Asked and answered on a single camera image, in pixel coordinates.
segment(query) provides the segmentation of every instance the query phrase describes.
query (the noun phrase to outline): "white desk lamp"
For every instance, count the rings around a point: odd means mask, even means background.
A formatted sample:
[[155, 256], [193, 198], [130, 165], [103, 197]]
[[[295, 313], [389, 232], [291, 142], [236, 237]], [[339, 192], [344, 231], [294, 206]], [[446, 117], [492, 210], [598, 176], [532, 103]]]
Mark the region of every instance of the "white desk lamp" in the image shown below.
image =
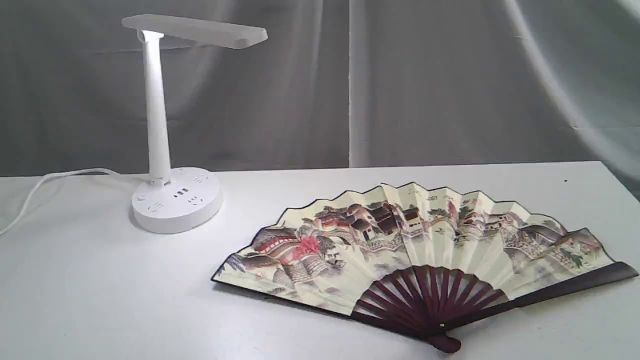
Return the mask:
[[144, 44], [149, 181], [141, 184], [131, 203], [140, 226], [154, 233], [179, 233], [215, 215], [222, 205], [220, 182], [202, 168], [171, 169], [164, 109], [159, 41], [164, 34], [206, 44], [242, 49], [267, 39], [267, 31], [223, 22], [144, 14], [122, 19], [138, 30]]

